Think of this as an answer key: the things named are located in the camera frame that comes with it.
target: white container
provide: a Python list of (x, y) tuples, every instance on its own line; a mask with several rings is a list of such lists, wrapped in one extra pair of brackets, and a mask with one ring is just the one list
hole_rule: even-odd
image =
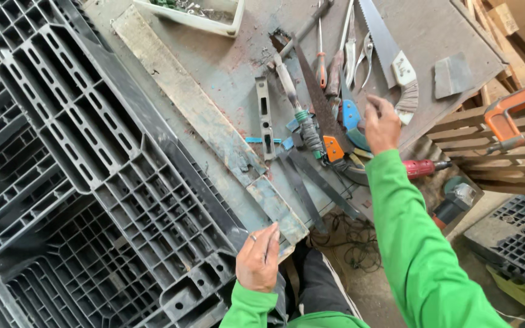
[(195, 16), (186, 12), (177, 11), (175, 9), (154, 5), (151, 4), (149, 0), (134, 0), (134, 2), (137, 5), (149, 9), (157, 16), (169, 18), (181, 24), (232, 38), (236, 38), (238, 35), (245, 6), (245, 0), (205, 0), (204, 2), (200, 3), (202, 8), (235, 13), (234, 21), (232, 21), (232, 24), (229, 25), (211, 20), (207, 17)]

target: hand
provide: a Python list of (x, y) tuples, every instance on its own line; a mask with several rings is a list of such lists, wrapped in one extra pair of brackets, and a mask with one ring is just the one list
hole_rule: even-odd
[(279, 271), (279, 236), (276, 222), (248, 236), (236, 257), (236, 278), (242, 287), (267, 293), (273, 290)]
[(376, 156), (383, 151), (397, 149), (401, 122), (394, 112), (394, 106), (386, 99), (373, 94), (368, 94), (367, 97), (366, 139), (372, 153)]

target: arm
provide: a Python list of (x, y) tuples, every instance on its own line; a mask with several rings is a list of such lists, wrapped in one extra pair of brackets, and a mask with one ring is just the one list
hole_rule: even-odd
[(253, 232), (236, 257), (236, 284), (232, 306), (221, 328), (265, 328), (266, 314), (274, 309), (278, 295), (271, 293), (279, 270), (279, 226)]
[[(459, 267), (451, 245), (427, 214), (422, 195), (409, 182), (396, 150), (400, 121), (392, 106), (388, 103), (387, 112), (381, 101), (369, 100), (382, 112), (378, 119), (375, 108), (366, 108), (366, 136), (369, 143), (374, 141), (370, 147), (375, 153), (366, 170), (376, 235), (386, 277), (406, 323), (427, 328), (509, 327), (481, 287)], [(382, 145), (390, 137), (393, 142)]]
[(278, 297), (274, 293), (248, 290), (237, 281), (232, 289), (232, 306), (220, 328), (266, 328), (266, 314), (274, 309)]

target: hand saw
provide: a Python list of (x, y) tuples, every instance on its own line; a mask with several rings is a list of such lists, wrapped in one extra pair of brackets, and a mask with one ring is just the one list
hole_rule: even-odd
[(407, 125), (418, 107), (417, 74), (400, 50), (372, 0), (358, 0), (368, 30), (372, 35), (380, 66), (384, 71), (388, 88), (400, 86), (402, 95), (394, 107), (404, 125)]
[(315, 79), (315, 73), (311, 70), (303, 50), (297, 41), (295, 35), (292, 36), (293, 44), (295, 45), (295, 53), (301, 66), (301, 72), (307, 85), (307, 91), (311, 98), (311, 104), (315, 110), (315, 117), (319, 122), (321, 135), (325, 144), (325, 151), (330, 162), (342, 159), (345, 153), (353, 153), (354, 147), (346, 138), (341, 126), (335, 120), (331, 108), (327, 104), (327, 100), (323, 95), (323, 91)]

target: left hand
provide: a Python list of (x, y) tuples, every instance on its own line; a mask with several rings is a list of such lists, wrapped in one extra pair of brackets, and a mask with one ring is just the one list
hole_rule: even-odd
[(273, 290), (279, 271), (279, 236), (275, 222), (247, 237), (236, 257), (236, 278), (242, 287), (257, 292)]

